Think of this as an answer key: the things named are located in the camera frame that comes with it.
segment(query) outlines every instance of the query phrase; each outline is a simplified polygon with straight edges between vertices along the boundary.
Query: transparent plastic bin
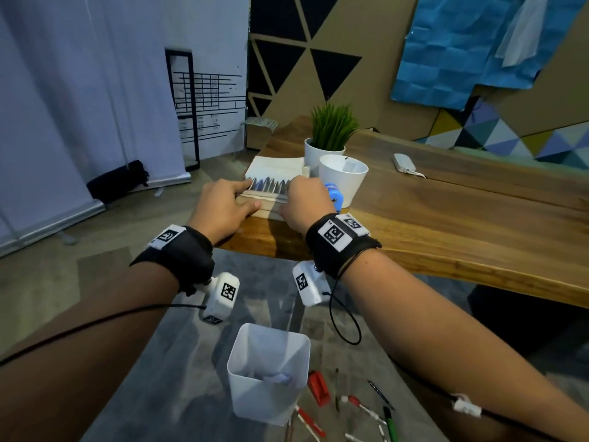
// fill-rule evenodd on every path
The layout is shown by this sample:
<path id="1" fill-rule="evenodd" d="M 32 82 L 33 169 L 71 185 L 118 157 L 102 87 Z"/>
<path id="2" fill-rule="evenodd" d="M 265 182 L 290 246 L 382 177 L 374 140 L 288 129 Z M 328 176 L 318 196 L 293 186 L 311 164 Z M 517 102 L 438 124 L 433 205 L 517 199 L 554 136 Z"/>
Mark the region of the transparent plastic bin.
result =
<path id="1" fill-rule="evenodd" d="M 306 335 L 257 324 L 239 329 L 227 361 L 233 412 L 239 417 L 284 426 L 307 385 L 311 341 Z M 262 380 L 283 373 L 289 385 Z"/>

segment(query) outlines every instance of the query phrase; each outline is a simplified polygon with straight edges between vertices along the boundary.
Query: geometric wall pattern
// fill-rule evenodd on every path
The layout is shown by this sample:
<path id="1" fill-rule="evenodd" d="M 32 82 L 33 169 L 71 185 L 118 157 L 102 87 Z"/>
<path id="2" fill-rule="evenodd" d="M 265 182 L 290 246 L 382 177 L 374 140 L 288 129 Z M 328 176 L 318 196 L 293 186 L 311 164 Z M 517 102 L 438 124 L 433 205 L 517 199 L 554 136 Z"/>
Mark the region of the geometric wall pattern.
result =
<path id="1" fill-rule="evenodd" d="M 519 137 L 478 96 L 471 97 L 463 111 L 440 109 L 429 136 L 416 142 L 446 149 L 468 147 L 589 169 L 589 121 Z"/>
<path id="2" fill-rule="evenodd" d="M 337 1 L 252 0 L 247 97 L 256 116 L 264 114 L 306 49 L 311 52 L 326 101 L 361 60 L 311 46 Z"/>

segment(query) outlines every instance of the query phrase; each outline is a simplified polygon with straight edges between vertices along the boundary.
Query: black wristband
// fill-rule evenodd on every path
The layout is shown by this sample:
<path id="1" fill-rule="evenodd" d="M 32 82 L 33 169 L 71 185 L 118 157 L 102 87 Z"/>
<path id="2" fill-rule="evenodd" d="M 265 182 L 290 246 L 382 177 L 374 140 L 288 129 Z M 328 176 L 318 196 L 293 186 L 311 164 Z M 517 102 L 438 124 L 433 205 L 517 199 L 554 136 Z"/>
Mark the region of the black wristband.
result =
<path id="1" fill-rule="evenodd" d="M 161 249 L 148 246 L 131 265 L 139 262 L 161 265 L 178 279 L 179 292 L 191 295 L 194 293 L 194 284 L 202 284 L 211 279 L 215 262 L 212 259 L 213 244 L 210 240 L 190 226 L 184 228 L 183 232 L 177 233 Z M 166 232 L 169 231 L 164 230 L 154 240 L 162 240 L 161 237 Z"/>
<path id="2" fill-rule="evenodd" d="M 324 215 L 305 236 L 315 266 L 336 279 L 344 264 L 356 254 L 370 248 L 382 248 L 350 214 Z"/>

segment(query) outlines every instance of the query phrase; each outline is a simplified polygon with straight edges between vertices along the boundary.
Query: potted plant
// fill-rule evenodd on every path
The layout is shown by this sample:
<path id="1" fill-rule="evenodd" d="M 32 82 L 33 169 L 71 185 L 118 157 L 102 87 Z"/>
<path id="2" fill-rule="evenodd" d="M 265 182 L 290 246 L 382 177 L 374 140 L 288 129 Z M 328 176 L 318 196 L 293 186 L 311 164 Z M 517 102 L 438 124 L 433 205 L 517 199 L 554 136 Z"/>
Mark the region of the potted plant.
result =
<path id="1" fill-rule="evenodd" d="M 352 117 L 350 105 L 326 103 L 315 107 L 313 116 L 313 137 L 305 140 L 305 166 L 311 169 L 311 176 L 319 175 L 319 159 L 324 155 L 343 155 L 346 143 L 357 130 L 358 123 Z"/>

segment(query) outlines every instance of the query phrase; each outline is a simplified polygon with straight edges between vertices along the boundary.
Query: wooden table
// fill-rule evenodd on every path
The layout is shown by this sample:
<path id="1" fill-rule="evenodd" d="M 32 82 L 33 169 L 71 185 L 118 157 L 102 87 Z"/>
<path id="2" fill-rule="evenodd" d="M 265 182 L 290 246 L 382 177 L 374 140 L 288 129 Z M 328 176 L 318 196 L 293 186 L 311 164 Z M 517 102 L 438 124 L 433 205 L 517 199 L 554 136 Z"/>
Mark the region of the wooden table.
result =
<path id="1" fill-rule="evenodd" d="M 260 155 L 301 157 L 310 118 L 278 130 Z M 395 170 L 409 155 L 427 179 Z M 412 273 L 434 274 L 589 308 L 589 176 L 464 155 L 361 131 L 346 155 L 368 165 L 350 213 Z M 285 222 L 249 217 L 222 248 L 310 259 Z"/>

